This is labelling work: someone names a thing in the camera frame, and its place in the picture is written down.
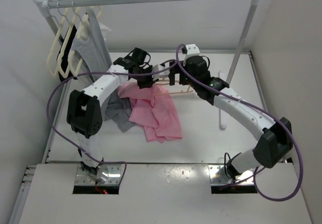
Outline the beige plastic hanger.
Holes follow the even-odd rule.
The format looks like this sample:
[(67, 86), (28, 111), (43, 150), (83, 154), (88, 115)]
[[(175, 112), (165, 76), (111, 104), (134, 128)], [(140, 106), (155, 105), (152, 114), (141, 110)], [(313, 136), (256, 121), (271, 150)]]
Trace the beige plastic hanger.
[[(158, 81), (155, 83), (158, 86), (168, 86), (170, 85), (170, 80), (168, 78), (159, 78)], [(186, 90), (180, 90), (176, 92), (161, 92), (161, 93), (154, 93), (155, 96), (161, 95), (182, 95), (182, 94), (189, 94), (194, 92), (190, 85), (188, 85)]]

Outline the pink t shirt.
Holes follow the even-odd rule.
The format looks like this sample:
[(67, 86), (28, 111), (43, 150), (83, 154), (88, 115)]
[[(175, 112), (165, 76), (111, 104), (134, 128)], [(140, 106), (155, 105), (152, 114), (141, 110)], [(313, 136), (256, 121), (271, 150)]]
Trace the pink t shirt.
[(148, 142), (183, 138), (177, 109), (164, 87), (154, 84), (151, 88), (140, 89), (136, 82), (126, 82), (118, 90), (118, 96), (130, 100), (129, 121), (144, 130)]

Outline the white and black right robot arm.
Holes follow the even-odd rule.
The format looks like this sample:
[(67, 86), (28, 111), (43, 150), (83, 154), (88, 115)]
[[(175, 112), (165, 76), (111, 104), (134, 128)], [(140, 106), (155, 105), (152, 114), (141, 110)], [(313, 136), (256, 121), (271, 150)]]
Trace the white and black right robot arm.
[(281, 118), (280, 123), (270, 116), (240, 102), (237, 93), (219, 77), (211, 76), (208, 63), (201, 56), (192, 56), (186, 61), (170, 62), (170, 84), (174, 85), (179, 75), (181, 85), (190, 85), (198, 97), (226, 112), (243, 125), (255, 138), (254, 148), (234, 156), (226, 163), (227, 178), (235, 180), (243, 172), (263, 166), (274, 167), (292, 148), (286, 130), (291, 123)]

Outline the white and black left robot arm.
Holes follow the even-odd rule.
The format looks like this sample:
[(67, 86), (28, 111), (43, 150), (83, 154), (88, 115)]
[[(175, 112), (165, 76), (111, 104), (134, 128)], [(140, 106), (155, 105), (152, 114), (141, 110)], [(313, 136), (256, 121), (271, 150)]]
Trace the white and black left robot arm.
[(103, 161), (99, 141), (95, 135), (103, 124), (103, 104), (117, 91), (119, 86), (128, 81), (128, 74), (135, 74), (140, 87), (151, 87), (155, 82), (152, 76), (142, 76), (151, 73), (153, 66), (149, 64), (150, 54), (140, 48), (134, 48), (125, 57), (117, 58), (107, 70), (82, 91), (70, 93), (67, 123), (76, 133), (81, 156), (81, 167), (92, 176), (97, 176), (99, 165)]

